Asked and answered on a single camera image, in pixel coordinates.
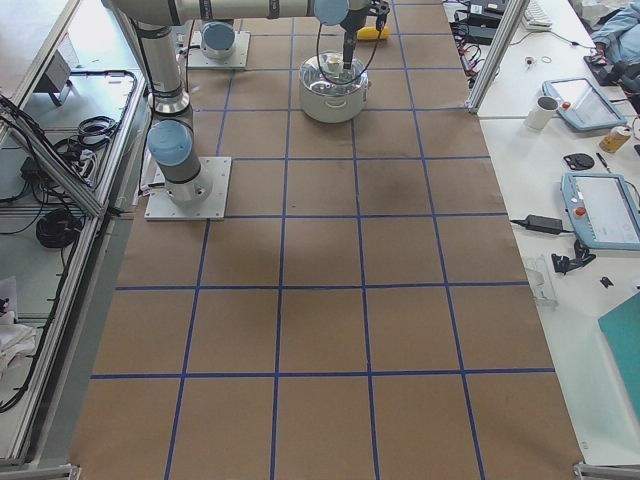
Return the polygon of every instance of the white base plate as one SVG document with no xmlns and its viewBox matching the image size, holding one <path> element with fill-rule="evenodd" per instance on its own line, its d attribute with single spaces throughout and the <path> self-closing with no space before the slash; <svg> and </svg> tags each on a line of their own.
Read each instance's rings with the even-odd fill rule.
<svg viewBox="0 0 640 480">
<path fill-rule="evenodd" d="M 200 45 L 200 32 L 193 32 L 192 45 Z M 231 56 L 224 60 L 205 57 L 199 48 L 189 50 L 189 69 L 193 70 L 244 70 L 249 56 L 249 32 L 236 32 L 236 48 Z"/>
<path fill-rule="evenodd" d="M 231 157 L 200 157 L 202 168 L 213 177 L 213 188 L 207 198 L 200 202 L 175 203 L 164 187 L 154 188 L 149 194 L 147 220 L 222 220 L 227 207 Z M 164 182 L 160 169 L 155 182 Z"/>
</svg>

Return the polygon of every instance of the metal pot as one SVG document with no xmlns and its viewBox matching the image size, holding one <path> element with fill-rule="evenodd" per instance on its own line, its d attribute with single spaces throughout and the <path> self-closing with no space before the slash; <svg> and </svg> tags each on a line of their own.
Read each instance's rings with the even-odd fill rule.
<svg viewBox="0 0 640 480">
<path fill-rule="evenodd" d="M 318 57 L 322 70 L 318 68 Z M 311 118 L 323 123 L 351 120 L 364 108 L 369 79 L 360 60 L 342 68 L 342 54 L 324 52 L 300 67 L 300 104 Z"/>
</svg>

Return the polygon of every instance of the blue cloth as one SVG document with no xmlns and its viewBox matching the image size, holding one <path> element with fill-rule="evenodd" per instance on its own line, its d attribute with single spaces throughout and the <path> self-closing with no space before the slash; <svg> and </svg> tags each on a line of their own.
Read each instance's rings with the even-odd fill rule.
<svg viewBox="0 0 640 480">
<path fill-rule="evenodd" d="M 633 0 L 627 8 L 611 17 L 604 26 L 591 35 L 597 43 L 604 43 L 607 59 L 611 63 L 624 61 L 628 65 L 640 63 L 640 0 Z M 627 87 L 640 91 L 640 79 L 622 77 Z"/>
</svg>

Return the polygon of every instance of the white cup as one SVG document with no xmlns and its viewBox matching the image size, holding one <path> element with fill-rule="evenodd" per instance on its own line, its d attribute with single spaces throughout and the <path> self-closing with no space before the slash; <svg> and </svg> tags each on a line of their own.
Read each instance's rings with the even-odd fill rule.
<svg viewBox="0 0 640 480">
<path fill-rule="evenodd" d="M 558 108 L 558 100 L 553 97 L 538 97 L 535 106 L 527 115 L 524 124 L 534 130 L 542 130 Z"/>
</svg>

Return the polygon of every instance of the pen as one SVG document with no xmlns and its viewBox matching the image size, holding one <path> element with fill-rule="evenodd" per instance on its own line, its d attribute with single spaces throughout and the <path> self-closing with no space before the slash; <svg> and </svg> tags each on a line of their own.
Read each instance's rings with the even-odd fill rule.
<svg viewBox="0 0 640 480">
<path fill-rule="evenodd" d="M 611 169 L 609 168 L 609 165 L 607 165 L 607 162 L 604 160 L 604 158 L 602 158 L 602 155 L 600 155 L 600 152 L 596 152 L 596 155 L 598 156 L 598 160 L 600 160 L 600 163 L 602 164 L 602 166 L 607 169 L 607 172 L 611 173 Z"/>
</svg>

